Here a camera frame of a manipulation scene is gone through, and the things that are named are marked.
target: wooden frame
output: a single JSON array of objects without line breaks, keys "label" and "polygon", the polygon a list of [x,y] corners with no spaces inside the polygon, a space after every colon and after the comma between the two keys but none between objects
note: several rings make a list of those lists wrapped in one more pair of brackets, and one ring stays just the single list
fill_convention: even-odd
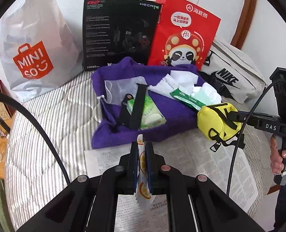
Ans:
[{"label": "wooden frame", "polygon": [[241,49],[245,42],[250,25],[252,23],[252,18],[255,13],[256,3],[257,0],[244,0],[244,6],[241,12],[241,16],[238,21],[235,34],[231,41],[231,45],[235,46],[238,49]]}]

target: nike logo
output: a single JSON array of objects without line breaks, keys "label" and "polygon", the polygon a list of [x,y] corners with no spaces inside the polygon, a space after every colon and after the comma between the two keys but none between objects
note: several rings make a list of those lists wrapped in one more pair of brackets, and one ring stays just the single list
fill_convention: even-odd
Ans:
[{"label": "nike logo", "polygon": [[235,85],[233,85],[233,83],[236,83],[238,81],[238,79],[233,76],[229,71],[227,71],[226,69],[222,69],[220,71],[218,71],[215,74],[216,78],[218,78],[223,84],[226,85],[230,85],[234,88],[240,89],[238,87],[236,87]]}]

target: white plastic bag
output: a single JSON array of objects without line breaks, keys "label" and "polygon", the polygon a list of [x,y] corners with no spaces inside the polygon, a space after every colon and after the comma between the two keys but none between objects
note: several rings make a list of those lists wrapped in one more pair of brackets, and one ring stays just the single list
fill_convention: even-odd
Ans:
[{"label": "white plastic bag", "polygon": [[1,20],[0,60],[21,101],[56,89],[82,71],[80,49],[56,0],[16,0]]}]

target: screw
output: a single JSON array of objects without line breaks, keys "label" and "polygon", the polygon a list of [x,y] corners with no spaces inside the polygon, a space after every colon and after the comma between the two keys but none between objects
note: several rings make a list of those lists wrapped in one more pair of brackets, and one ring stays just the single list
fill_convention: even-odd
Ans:
[{"label": "screw", "polygon": [[122,172],[123,170],[124,170],[123,166],[118,165],[115,167],[116,172]]},{"label": "screw", "polygon": [[207,181],[207,177],[204,174],[200,174],[198,176],[198,180],[201,181],[201,182],[204,182],[204,181]]},{"label": "screw", "polygon": [[82,182],[85,182],[87,180],[87,176],[86,175],[80,175],[78,178],[77,178],[77,181],[82,183]]},{"label": "screw", "polygon": [[162,165],[161,166],[161,170],[162,171],[165,171],[165,172],[168,172],[171,170],[171,167],[169,165]]}]

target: green wet wipe packet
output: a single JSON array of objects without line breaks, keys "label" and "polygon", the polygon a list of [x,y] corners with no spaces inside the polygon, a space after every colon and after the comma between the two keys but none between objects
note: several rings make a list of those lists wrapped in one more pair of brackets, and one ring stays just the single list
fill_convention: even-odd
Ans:
[{"label": "green wet wipe packet", "polygon": [[[127,110],[131,114],[134,106],[134,99],[128,100]],[[166,123],[166,119],[155,105],[150,96],[145,96],[144,108],[141,121],[141,130],[158,127]]]},{"label": "green wet wipe packet", "polygon": [[199,90],[194,97],[191,97],[183,92],[180,91],[180,89],[175,90],[174,92],[170,93],[171,97],[177,99],[178,101],[181,101],[185,105],[194,108],[196,110],[201,110],[201,107],[204,105],[210,105],[213,104],[209,97],[204,93],[204,91],[201,89]]}]

